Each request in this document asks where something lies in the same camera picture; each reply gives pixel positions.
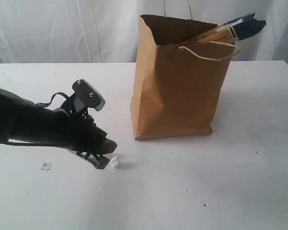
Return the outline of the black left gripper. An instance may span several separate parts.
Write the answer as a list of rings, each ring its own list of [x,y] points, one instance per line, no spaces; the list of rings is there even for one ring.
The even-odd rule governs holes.
[[[40,107],[40,127],[38,128],[38,146],[58,147],[76,151],[76,155],[103,170],[109,159],[103,155],[111,154],[117,143],[107,138],[107,133],[100,129],[87,110],[77,114],[66,113],[62,108],[49,110]]]

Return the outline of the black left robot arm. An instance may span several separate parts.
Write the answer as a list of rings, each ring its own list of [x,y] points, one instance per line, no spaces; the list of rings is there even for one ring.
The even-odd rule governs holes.
[[[96,169],[105,169],[105,155],[113,153],[117,143],[95,124],[87,105],[76,110],[80,103],[75,93],[59,95],[65,101],[49,110],[51,103],[35,104],[0,88],[0,144],[67,149]]]

